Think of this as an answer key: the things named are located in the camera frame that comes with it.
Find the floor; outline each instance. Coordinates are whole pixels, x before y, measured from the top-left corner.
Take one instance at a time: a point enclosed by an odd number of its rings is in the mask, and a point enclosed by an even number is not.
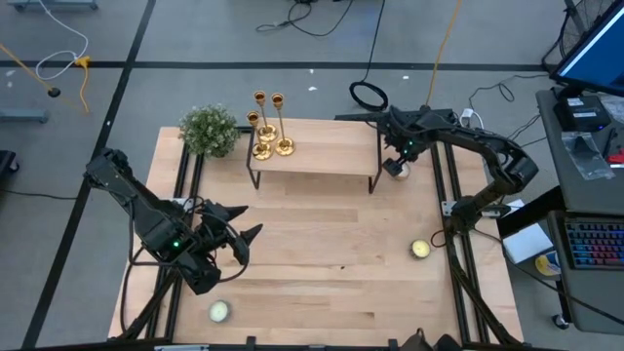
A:
[[[47,124],[1,126],[0,148],[16,151],[21,164],[3,187],[76,196],[99,137],[124,150],[138,179],[145,181],[161,126],[174,126],[184,111],[207,103],[225,105],[245,125],[257,89],[283,93],[285,115],[293,118],[331,119],[360,112],[347,88],[364,74],[362,62],[369,56],[380,4],[354,1],[344,22],[324,38],[293,28],[254,31],[260,24],[284,20],[291,6],[287,0],[106,0],[99,1],[97,12],[53,9],[60,20],[90,38],[88,54],[96,68],[90,71],[86,98],[92,112],[83,115],[50,99],[37,82],[1,56],[0,105],[46,108],[51,113]],[[321,0],[300,25],[327,30],[345,6]],[[424,102],[453,6],[453,0],[386,3],[373,56],[374,62],[384,64],[370,72],[368,81],[384,89],[391,103],[408,109]],[[478,87],[513,74],[540,73],[537,64],[557,36],[563,9],[560,0],[464,2],[442,58],[455,65],[442,66],[430,104],[461,111]],[[142,40],[135,40],[145,25]],[[137,52],[131,50],[133,41],[139,45]],[[4,4],[0,42],[30,65],[49,53],[82,47],[79,37],[34,6],[20,14]],[[136,68],[130,70],[127,59],[136,60]],[[53,70],[47,68],[44,74]],[[54,84],[65,98],[79,103],[82,78],[82,71],[72,68]],[[474,98],[486,128],[503,135],[536,113],[534,93],[553,83],[539,77],[516,79],[508,86],[514,102],[505,101],[496,90]],[[536,123],[518,141],[540,137],[543,130]],[[547,147],[538,142],[526,148],[540,173],[520,195],[525,201],[557,183]],[[0,291],[0,349],[22,346],[61,239],[71,238],[64,236],[68,221],[77,230],[36,345],[105,340],[125,265],[126,215],[97,191],[88,195],[81,214],[72,215],[72,209],[73,201],[1,197],[0,280],[7,283]],[[621,336],[583,333],[574,327],[557,330],[549,320],[558,312],[557,297],[514,269],[510,275],[527,341],[569,350],[621,348]]]

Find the rgb keyboard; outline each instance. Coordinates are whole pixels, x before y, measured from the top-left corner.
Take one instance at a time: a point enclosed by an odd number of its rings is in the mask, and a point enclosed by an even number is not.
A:
[[[574,268],[624,269],[624,221],[566,218]]]

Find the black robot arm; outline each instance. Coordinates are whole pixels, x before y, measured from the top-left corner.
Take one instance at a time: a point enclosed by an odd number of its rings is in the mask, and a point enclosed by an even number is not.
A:
[[[240,234],[228,224],[247,206],[228,208],[206,201],[197,212],[202,221],[193,230],[184,221],[192,211],[158,199],[133,176],[128,158],[119,150],[104,149],[87,165],[85,178],[119,203],[133,221],[144,249],[157,262],[177,270],[196,294],[207,293],[220,281],[212,251],[230,246],[240,264],[249,263],[249,245],[262,224]]]
[[[486,206],[501,196],[522,191],[537,174],[537,166],[516,142],[492,132],[461,127],[451,110],[431,110],[423,106],[414,113],[391,106],[376,122],[386,144],[393,146],[400,155],[383,164],[391,176],[398,175],[405,162],[415,161],[437,141],[484,157],[493,182],[474,196],[463,196],[449,209],[448,220],[453,232],[473,228]]]

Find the gold candlestick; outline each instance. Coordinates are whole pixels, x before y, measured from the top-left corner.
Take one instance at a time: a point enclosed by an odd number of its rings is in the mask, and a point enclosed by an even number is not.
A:
[[[259,116],[256,111],[247,114],[247,120],[253,127],[253,131],[257,134],[258,143],[253,145],[252,155],[258,161],[268,160],[273,155],[273,148],[270,144],[262,142],[260,139],[260,129],[257,127]]]
[[[275,147],[275,152],[280,156],[289,156],[294,152],[294,141],[286,137],[284,133],[284,122],[282,121],[282,107],[284,106],[284,96],[275,93],[271,96],[271,100],[273,101],[273,106],[277,109],[277,115],[280,118],[280,129],[282,130],[282,138],[277,141],[277,145]]]
[[[262,120],[264,121],[264,126],[260,127],[258,132],[258,138],[261,141],[269,142],[273,141],[277,138],[277,128],[275,126],[266,123],[266,115],[264,114],[264,103],[266,102],[266,94],[263,91],[257,91],[253,93],[253,98],[255,98],[255,102],[260,106],[260,113],[262,116]]]

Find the computer monitor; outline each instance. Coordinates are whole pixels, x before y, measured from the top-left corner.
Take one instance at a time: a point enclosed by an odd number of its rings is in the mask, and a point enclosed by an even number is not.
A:
[[[572,88],[624,97],[624,1],[616,0],[551,74]]]

